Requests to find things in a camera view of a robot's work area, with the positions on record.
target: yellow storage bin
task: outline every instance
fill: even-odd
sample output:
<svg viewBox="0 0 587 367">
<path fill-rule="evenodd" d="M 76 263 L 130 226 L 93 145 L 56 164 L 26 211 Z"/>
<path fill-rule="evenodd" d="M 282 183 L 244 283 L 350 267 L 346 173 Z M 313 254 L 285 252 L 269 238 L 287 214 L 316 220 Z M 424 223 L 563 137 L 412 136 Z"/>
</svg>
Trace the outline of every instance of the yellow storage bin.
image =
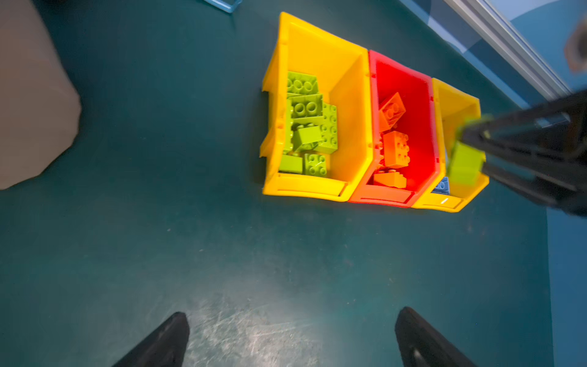
<svg viewBox="0 0 587 367">
<path fill-rule="evenodd" d="M 489 184 L 489 177 L 480 174 L 473 186 L 457 184 L 451 181 L 450 195 L 432 193 L 432 190 L 446 176 L 446 149 L 448 159 L 452 158 L 452 150 L 456 141 L 457 129 L 467 121 L 481 117 L 479 99 L 432 78 L 434 90 L 434 107 L 436 110 L 436 136 L 440 155 L 440 174 L 426 192 L 414 203 L 413 208 L 434 209 L 456 213 L 467 206 Z"/>
<path fill-rule="evenodd" d="M 288 71 L 318 77 L 325 103 L 338 109 L 338 150 L 327 161 L 329 178 L 280 173 L 285 143 Z M 373 160 L 367 49 L 333 36 L 290 14 L 279 17 L 279 36 L 263 80 L 269 92 L 265 195 L 347 201 Z"/>
</svg>

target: storage bin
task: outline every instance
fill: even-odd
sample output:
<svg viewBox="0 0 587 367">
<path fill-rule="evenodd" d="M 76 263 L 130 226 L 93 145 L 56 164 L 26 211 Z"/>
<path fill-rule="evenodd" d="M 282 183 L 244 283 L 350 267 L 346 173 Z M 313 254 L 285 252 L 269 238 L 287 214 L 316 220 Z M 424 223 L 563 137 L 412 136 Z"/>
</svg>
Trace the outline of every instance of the storage bin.
<svg viewBox="0 0 587 367">
<path fill-rule="evenodd" d="M 432 79 L 375 51 L 369 51 L 369 63 L 375 143 L 373 161 L 350 201 L 409 208 L 440 174 Z M 408 135 L 410 163 L 396 169 L 406 178 L 406 188 L 375 185 L 372 177 L 378 170 L 382 148 L 379 106 L 395 93 L 399 93 L 406 110 L 394 127 L 395 131 Z"/>
<path fill-rule="evenodd" d="M 432 79 L 432 87 L 434 90 L 434 104 L 436 106 L 438 149 L 443 153 L 440 156 L 441 172 L 413 207 L 456 213 L 467 206 L 489 184 L 489 177 L 480 174 L 475 185 L 467 186 L 451 181 L 450 176 L 448 176 L 448 183 L 450 185 L 449 196 L 433 193 L 432 190 L 434 190 L 447 172 L 444 154 L 445 148 L 450 164 L 453 158 L 452 154 L 457 130 L 468 121 L 479 119 L 481 117 L 481 106 L 479 99 L 463 93 L 438 79 Z M 480 154 L 480 157 L 485 160 L 485 154 Z"/>
<path fill-rule="evenodd" d="M 318 78 L 323 101 L 338 108 L 338 150 L 327 159 L 329 178 L 280 173 L 286 135 L 288 72 Z M 281 13 L 279 36 L 263 80 L 269 92 L 265 195 L 347 201 L 373 160 L 367 49 Z"/>
</svg>

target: scratched floor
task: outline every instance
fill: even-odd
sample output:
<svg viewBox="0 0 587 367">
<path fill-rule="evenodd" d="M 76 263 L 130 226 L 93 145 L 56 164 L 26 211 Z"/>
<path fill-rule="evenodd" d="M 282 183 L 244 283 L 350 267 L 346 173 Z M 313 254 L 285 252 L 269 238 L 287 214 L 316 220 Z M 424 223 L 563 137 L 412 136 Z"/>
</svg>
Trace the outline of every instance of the scratched floor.
<svg viewBox="0 0 587 367">
<path fill-rule="evenodd" d="M 110 366 L 184 311 L 185 366 L 399 366 L 406 305 L 480 366 L 553 365 L 544 209 L 497 183 L 459 214 L 261 194 L 281 11 L 514 108 L 403 5 L 37 5 L 83 115 L 0 192 L 3 365 Z"/>
</svg>

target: blue wall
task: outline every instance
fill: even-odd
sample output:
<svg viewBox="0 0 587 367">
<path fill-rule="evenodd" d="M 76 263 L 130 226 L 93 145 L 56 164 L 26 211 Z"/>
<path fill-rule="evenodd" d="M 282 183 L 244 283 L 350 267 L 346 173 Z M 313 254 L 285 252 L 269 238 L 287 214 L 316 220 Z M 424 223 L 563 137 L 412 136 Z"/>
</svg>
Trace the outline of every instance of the blue wall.
<svg viewBox="0 0 587 367">
<path fill-rule="evenodd" d="M 572 73 L 563 49 L 566 40 L 584 16 L 587 16 L 587 1 L 558 0 L 536 7 L 511 21 L 553 70 L 575 90 L 587 87 L 587 73 Z"/>
<path fill-rule="evenodd" d="M 587 219 L 548 210 L 555 366 L 584 366 L 587 345 Z"/>
</svg>

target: orange lego duplo brick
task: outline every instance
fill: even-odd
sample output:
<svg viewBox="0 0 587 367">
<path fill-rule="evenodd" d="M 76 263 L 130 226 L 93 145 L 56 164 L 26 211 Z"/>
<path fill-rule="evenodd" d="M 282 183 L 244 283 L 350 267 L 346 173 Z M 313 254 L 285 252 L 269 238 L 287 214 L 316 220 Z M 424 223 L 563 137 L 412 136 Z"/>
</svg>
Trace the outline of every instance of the orange lego duplo brick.
<svg viewBox="0 0 587 367">
<path fill-rule="evenodd" d="M 379 131 L 384 133 L 390 130 L 405 112 L 399 93 L 386 99 L 379 107 Z"/>
<path fill-rule="evenodd" d="M 387 173 L 380 172 L 373 175 L 373 182 L 376 185 L 406 188 L 407 180 L 399 172 L 391 170 Z"/>
<path fill-rule="evenodd" d="M 390 132 L 383 135 L 383 165 L 388 168 L 407 167 L 410 157 L 407 152 L 407 135 L 400 132 Z"/>
</svg>

